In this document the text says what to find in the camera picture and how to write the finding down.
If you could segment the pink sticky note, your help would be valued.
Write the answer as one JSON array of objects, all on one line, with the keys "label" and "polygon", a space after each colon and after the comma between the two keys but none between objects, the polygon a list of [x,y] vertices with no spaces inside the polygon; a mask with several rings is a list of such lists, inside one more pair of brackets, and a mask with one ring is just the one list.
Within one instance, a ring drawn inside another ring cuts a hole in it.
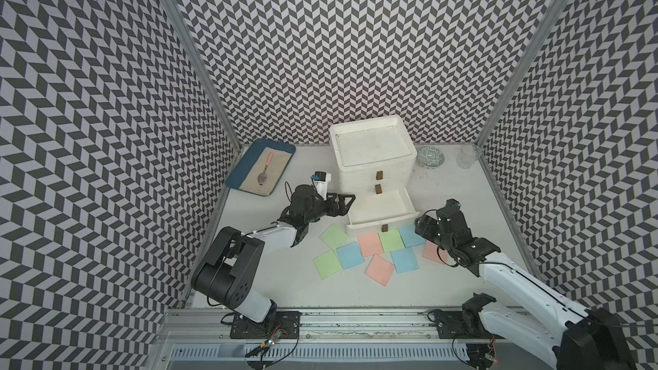
[{"label": "pink sticky note", "polygon": [[358,244],[363,258],[382,255],[384,253],[378,233],[359,236]]},{"label": "pink sticky note", "polygon": [[423,258],[427,260],[431,260],[435,263],[439,263],[442,265],[445,265],[445,262],[443,261],[442,257],[445,256],[447,253],[440,248],[435,243],[432,243],[430,241],[426,241],[424,248],[423,248]]},{"label": "pink sticky note", "polygon": [[395,266],[380,255],[375,255],[368,265],[365,275],[386,287],[395,272]]}]

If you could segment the white drawer cabinet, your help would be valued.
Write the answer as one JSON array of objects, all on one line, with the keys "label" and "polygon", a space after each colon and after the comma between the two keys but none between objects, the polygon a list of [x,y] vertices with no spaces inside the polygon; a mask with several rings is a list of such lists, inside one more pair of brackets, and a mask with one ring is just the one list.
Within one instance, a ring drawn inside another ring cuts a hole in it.
[{"label": "white drawer cabinet", "polygon": [[[377,184],[382,193],[407,187],[417,150],[401,116],[334,124],[329,135],[340,193],[376,195]],[[382,180],[376,179],[378,171]]]}]

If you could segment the pink sticky note bottom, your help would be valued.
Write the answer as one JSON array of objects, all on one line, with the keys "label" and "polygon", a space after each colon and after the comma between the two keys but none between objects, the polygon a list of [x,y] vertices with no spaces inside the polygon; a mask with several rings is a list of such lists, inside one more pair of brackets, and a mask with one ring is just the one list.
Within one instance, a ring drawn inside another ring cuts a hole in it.
[{"label": "pink sticky note bottom", "polygon": [[375,255],[368,265],[365,275],[386,287],[395,272],[395,266],[380,255]]}]

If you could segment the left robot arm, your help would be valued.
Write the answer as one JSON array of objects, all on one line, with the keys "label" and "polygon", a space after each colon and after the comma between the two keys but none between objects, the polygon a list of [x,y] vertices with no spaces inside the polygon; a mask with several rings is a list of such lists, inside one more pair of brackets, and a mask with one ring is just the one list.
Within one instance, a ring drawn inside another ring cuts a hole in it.
[{"label": "left robot arm", "polygon": [[310,224],[323,217],[347,215],[355,195],[329,193],[324,182],[299,185],[271,226],[242,232],[224,227],[215,236],[192,275],[191,287],[255,325],[274,324],[277,305],[253,288],[262,255],[293,248]]}]

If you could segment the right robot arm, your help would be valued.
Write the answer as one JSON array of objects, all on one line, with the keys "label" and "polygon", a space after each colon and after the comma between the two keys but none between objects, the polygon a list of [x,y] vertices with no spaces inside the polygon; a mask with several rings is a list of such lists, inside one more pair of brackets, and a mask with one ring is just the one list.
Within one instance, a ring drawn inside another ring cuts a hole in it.
[{"label": "right robot arm", "polygon": [[619,318],[604,308],[586,308],[515,264],[500,247],[474,237],[461,205],[450,199],[414,222],[418,236],[447,252],[451,267],[463,267],[512,297],[527,315],[485,293],[463,303],[459,313],[435,310],[442,339],[512,342],[553,369],[634,369]]}]

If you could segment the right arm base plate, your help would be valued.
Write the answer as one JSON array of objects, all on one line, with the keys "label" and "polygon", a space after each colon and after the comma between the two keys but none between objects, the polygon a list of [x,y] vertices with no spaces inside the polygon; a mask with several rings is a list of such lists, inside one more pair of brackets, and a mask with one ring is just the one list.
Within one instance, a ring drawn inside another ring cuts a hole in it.
[{"label": "right arm base plate", "polygon": [[429,311],[427,318],[435,326],[441,340],[498,337],[484,328],[483,322],[476,313],[436,309]]}]

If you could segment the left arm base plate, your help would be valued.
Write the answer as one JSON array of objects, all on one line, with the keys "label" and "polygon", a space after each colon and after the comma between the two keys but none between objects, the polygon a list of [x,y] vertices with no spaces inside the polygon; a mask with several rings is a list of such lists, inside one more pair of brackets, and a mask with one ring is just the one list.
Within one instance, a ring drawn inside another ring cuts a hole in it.
[{"label": "left arm base plate", "polygon": [[277,339],[296,339],[299,337],[301,323],[299,311],[277,311],[263,322],[257,323],[246,316],[237,315],[230,330],[231,339],[265,340],[271,337]]}]

